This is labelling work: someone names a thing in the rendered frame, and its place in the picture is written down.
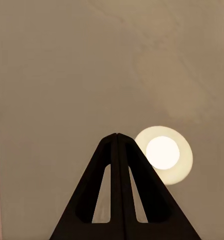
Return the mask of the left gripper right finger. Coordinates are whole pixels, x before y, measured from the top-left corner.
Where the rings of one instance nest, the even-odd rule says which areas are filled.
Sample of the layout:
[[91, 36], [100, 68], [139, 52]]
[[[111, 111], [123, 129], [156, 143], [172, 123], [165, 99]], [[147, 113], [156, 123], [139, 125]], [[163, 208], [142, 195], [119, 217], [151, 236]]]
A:
[[[125, 240], [202, 240], [137, 143], [118, 133]], [[148, 223], [137, 221], [131, 168]]]

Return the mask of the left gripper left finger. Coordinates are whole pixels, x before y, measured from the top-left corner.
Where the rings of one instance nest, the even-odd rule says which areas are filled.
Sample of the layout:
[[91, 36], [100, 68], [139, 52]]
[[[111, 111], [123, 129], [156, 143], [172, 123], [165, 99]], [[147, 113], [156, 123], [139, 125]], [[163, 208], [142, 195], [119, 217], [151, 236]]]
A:
[[[92, 223], [111, 164], [110, 222]], [[125, 240], [117, 134], [101, 140], [50, 240]]]

